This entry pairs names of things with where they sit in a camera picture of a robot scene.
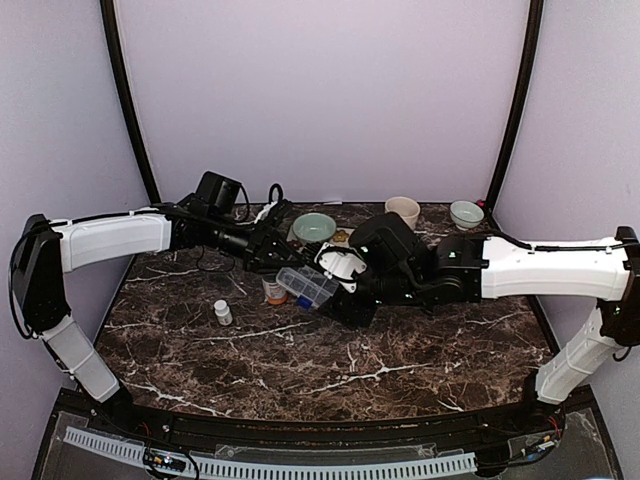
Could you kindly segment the orange pill bottle grey cap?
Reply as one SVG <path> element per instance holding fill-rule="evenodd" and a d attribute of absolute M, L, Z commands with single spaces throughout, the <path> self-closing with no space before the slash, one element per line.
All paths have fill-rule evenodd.
<path fill-rule="evenodd" d="M 262 277 L 265 300 L 270 305 L 282 305 L 288 300 L 288 292 L 276 281 L 275 274 Z"/>

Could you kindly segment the clear plastic pill organizer box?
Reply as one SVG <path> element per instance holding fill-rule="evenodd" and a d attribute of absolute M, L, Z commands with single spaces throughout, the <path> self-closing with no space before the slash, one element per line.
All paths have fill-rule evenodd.
<path fill-rule="evenodd" d="M 308 267 L 285 267 L 276 274 L 276 281 L 291 295 L 296 298 L 304 296 L 312 301 L 310 309 L 318 309 L 330 300 L 340 287 L 338 281 L 332 280 L 323 274 Z"/>

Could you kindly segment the black frame post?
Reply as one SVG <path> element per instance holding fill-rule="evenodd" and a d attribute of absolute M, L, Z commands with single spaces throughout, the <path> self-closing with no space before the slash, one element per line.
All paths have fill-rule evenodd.
<path fill-rule="evenodd" d="M 489 212 L 493 212 L 496 208 L 515 148 L 535 64 L 544 4 L 544 0 L 531 0 L 529 2 L 523 47 L 513 98 L 495 168 L 485 198 L 485 207 Z"/>
<path fill-rule="evenodd" d="M 100 0 L 99 5 L 112 76 L 136 167 L 147 199 L 152 204 L 159 203 L 161 196 L 143 139 L 129 83 L 127 67 L 125 65 L 124 50 L 116 12 L 116 2 L 113 0 Z"/>

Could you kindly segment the green ceramic bowl on plate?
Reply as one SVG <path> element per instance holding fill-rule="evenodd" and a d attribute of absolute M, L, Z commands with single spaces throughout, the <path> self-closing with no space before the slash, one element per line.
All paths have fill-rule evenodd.
<path fill-rule="evenodd" d="M 311 212 L 297 217 L 291 230 L 302 245 L 323 243 L 333 237 L 337 230 L 337 224 L 328 215 Z"/>

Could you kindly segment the square floral ceramic plate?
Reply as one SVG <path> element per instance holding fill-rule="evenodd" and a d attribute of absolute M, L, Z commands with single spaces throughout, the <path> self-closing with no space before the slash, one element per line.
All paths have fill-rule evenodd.
<path fill-rule="evenodd" d="M 348 227 L 338 227 L 334 232 L 334 235 L 327 240 L 327 243 L 347 248 L 349 246 L 349 239 L 351 234 L 353 233 L 354 228 Z M 298 252 L 302 252 L 306 243 L 300 240 L 293 232 L 292 228 L 289 228 L 289 231 L 286 236 L 287 243 L 292 246 Z"/>

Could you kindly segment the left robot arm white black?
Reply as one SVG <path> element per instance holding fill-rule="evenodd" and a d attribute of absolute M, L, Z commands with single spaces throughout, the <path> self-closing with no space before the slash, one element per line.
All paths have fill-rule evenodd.
<path fill-rule="evenodd" d="M 195 247 L 218 250 L 257 274 L 307 264 L 280 233 L 279 223 L 291 208 L 281 186 L 271 186 L 268 203 L 254 220 L 237 221 L 231 213 L 244 190 L 241 182 L 207 171 L 196 190 L 177 203 L 74 220 L 34 214 L 26 221 L 8 266 L 14 325 L 23 339 L 44 343 L 85 394 L 103 406 L 103 421 L 120 436 L 140 429 L 140 412 L 130 406 L 127 387 L 75 319 L 67 279 L 140 254 Z"/>

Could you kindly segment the left black frame post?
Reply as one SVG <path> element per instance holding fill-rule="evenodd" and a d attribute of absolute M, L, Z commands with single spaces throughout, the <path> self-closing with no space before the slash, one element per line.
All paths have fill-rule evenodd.
<path fill-rule="evenodd" d="M 143 139 L 129 83 L 127 67 L 125 65 L 124 50 L 116 12 L 116 2 L 113 0 L 100 0 L 99 5 L 112 76 L 136 167 L 147 199 L 152 204 L 159 203 L 161 196 Z"/>

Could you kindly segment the black front table rail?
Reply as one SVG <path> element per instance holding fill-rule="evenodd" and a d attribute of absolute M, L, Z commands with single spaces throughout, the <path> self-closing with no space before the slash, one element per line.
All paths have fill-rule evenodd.
<path fill-rule="evenodd" d="M 152 443 L 211 451 L 224 444 L 357 449 L 434 444 L 439 449 L 501 449 L 521 435 L 564 433 L 565 408 L 510 404 L 466 413 L 384 421 L 284 422 L 170 412 L 130 404 L 130 432 Z"/>

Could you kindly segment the beige ceramic mug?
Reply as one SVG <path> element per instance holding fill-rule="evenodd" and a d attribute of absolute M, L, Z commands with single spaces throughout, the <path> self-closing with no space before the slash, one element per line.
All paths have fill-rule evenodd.
<path fill-rule="evenodd" d="M 420 217 L 420 205 L 413 199 L 396 196 L 389 198 L 384 204 L 386 213 L 396 213 L 409 226 L 411 230 L 415 230 Z"/>

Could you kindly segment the right black frame post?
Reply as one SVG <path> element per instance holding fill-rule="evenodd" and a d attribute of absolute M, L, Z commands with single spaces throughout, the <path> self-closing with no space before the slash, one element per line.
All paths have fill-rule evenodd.
<path fill-rule="evenodd" d="M 523 47 L 513 98 L 495 168 L 485 198 L 485 207 L 489 212 L 493 212 L 496 208 L 515 148 L 535 64 L 544 4 L 544 0 L 531 0 L 529 2 Z"/>

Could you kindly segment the small green bowl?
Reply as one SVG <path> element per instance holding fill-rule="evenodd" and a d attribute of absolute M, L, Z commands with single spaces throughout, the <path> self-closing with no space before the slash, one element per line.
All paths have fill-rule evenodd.
<path fill-rule="evenodd" d="M 470 201 L 458 200 L 449 208 L 450 218 L 455 226 L 462 231 L 476 228 L 484 219 L 483 209 Z"/>

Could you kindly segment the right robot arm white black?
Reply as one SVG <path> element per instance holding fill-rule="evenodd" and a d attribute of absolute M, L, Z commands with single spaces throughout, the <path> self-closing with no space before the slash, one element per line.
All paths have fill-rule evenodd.
<path fill-rule="evenodd" d="M 521 434 L 534 432 L 576 386 L 607 359 L 639 344 L 639 239 L 620 226 L 591 241 L 527 243 L 503 232 L 446 236 L 427 246 L 395 213 L 373 217 L 346 247 L 316 256 L 345 294 L 336 304 L 363 323 L 380 305 L 436 307 L 512 296 L 577 296 L 596 304 L 575 336 L 529 379 L 510 413 Z"/>

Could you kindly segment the small white pill bottle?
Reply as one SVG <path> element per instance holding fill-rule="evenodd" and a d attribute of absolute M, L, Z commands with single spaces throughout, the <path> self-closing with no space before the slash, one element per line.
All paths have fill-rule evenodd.
<path fill-rule="evenodd" d="M 232 324 L 233 315 L 229 304 L 225 300 L 217 300 L 214 303 L 214 313 L 220 325 L 229 326 Z"/>

